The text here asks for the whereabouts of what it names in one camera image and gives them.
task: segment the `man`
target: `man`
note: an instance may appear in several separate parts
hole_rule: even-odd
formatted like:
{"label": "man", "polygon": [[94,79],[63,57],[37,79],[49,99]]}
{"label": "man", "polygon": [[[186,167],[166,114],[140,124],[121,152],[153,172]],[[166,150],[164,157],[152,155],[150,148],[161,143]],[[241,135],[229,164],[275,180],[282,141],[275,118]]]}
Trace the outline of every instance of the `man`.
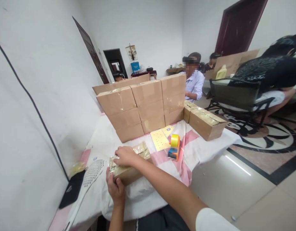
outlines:
{"label": "man", "polygon": [[[117,165],[131,166],[137,169],[168,203],[146,217],[138,219],[138,231],[238,231],[224,217],[208,208],[198,196],[172,175],[154,166],[141,156],[135,154],[132,147],[118,147],[115,154],[119,159]],[[123,230],[126,191],[119,178],[116,184],[113,173],[106,172],[108,191],[114,207],[109,231]]]}
{"label": "man", "polygon": [[[296,35],[289,35],[274,42],[261,57],[243,63],[233,78],[247,82],[260,82],[258,97],[264,93],[267,97],[282,96],[282,103],[267,110],[265,123],[275,123],[268,117],[278,111],[294,96],[296,90]],[[231,80],[228,86],[247,87],[249,84]],[[263,113],[256,118],[260,122]]]}
{"label": "man", "polygon": [[206,63],[204,73],[206,73],[206,71],[213,70],[215,68],[216,60],[220,56],[221,55],[217,52],[213,52],[210,55],[210,61]]}
{"label": "man", "polygon": [[197,52],[193,52],[182,59],[185,63],[186,74],[185,100],[193,103],[202,97],[202,86],[205,80],[204,75],[198,71],[200,59],[201,55]]}

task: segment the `dark red door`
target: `dark red door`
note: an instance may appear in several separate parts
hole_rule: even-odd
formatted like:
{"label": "dark red door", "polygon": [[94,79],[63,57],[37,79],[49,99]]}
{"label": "dark red door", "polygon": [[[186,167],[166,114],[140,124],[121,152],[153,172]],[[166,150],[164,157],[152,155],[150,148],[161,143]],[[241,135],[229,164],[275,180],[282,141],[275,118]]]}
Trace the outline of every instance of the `dark red door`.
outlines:
{"label": "dark red door", "polygon": [[82,38],[84,40],[84,43],[85,43],[85,45],[86,45],[86,47],[87,47],[87,49],[88,49],[88,51],[90,53],[90,56],[91,56],[95,66],[96,66],[96,68],[97,68],[97,70],[99,72],[99,75],[100,75],[100,77],[101,77],[101,79],[103,81],[103,84],[109,83],[109,80],[106,77],[106,74],[105,74],[104,69],[103,69],[103,67],[101,65],[100,59],[99,59],[99,57],[98,57],[98,55],[96,53],[96,50],[95,50],[95,48],[93,46],[93,43],[92,43],[89,35],[85,32],[85,30],[81,27],[81,25],[75,19],[74,19],[74,21],[75,21],[75,23],[76,23],[76,25],[78,27],[78,30],[80,31],[80,34],[81,34],[81,36],[82,36]]}
{"label": "dark red door", "polygon": [[267,0],[241,0],[224,10],[215,51],[223,56],[247,51]]}

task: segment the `doorway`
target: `doorway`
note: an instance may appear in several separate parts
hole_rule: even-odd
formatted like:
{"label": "doorway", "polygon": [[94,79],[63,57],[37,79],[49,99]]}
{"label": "doorway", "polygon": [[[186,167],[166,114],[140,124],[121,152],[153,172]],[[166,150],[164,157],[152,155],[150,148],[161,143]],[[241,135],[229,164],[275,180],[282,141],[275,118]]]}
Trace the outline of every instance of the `doorway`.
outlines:
{"label": "doorway", "polygon": [[120,49],[104,50],[103,52],[114,79],[116,80],[119,77],[127,79],[128,76],[122,60]]}
{"label": "doorway", "polygon": [[215,51],[222,56],[247,51],[267,0],[241,0],[224,10]]}
{"label": "doorway", "polygon": [[99,72],[99,75],[100,75],[100,77],[102,79],[103,84],[109,83],[109,80],[106,77],[106,74],[105,74],[104,69],[103,69],[103,67],[101,65],[100,59],[99,59],[99,57],[97,55],[97,52],[96,52],[96,50],[95,50],[95,48],[93,46],[93,43],[92,43],[89,35],[85,32],[85,30],[81,27],[81,25],[75,20],[75,18],[73,18],[73,20],[75,21],[75,24],[78,27],[78,30],[79,30],[79,32],[80,32],[80,34],[82,36],[82,39],[83,39],[83,41],[84,41],[84,43],[85,43],[85,45],[87,47],[88,52],[89,52],[89,54],[90,54],[90,56],[91,56],[91,58],[92,58],[92,60],[93,60],[93,62],[95,64],[98,72]]}

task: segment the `blue box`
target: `blue box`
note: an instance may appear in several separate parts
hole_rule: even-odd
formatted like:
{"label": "blue box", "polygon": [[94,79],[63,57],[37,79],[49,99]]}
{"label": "blue box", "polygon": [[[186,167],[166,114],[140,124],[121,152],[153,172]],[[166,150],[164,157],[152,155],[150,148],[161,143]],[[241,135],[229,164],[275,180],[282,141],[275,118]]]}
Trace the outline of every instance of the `blue box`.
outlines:
{"label": "blue box", "polygon": [[136,74],[136,71],[140,70],[139,62],[131,63],[131,67],[132,67],[133,74]]}

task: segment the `hand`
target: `hand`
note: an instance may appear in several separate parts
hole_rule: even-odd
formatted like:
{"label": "hand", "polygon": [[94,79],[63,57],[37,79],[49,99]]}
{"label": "hand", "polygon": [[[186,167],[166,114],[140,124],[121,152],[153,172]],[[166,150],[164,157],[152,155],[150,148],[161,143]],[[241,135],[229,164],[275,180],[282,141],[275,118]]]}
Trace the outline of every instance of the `hand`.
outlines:
{"label": "hand", "polygon": [[110,168],[106,170],[106,183],[109,190],[109,194],[113,199],[114,205],[124,206],[126,201],[125,186],[121,182],[120,178],[116,179],[116,184],[113,181],[113,173],[109,175]]}
{"label": "hand", "polygon": [[114,159],[115,164],[117,165],[126,165],[126,166],[132,166],[134,161],[139,155],[137,155],[132,147],[118,147],[118,149],[115,151],[115,154],[119,156],[119,159]]}

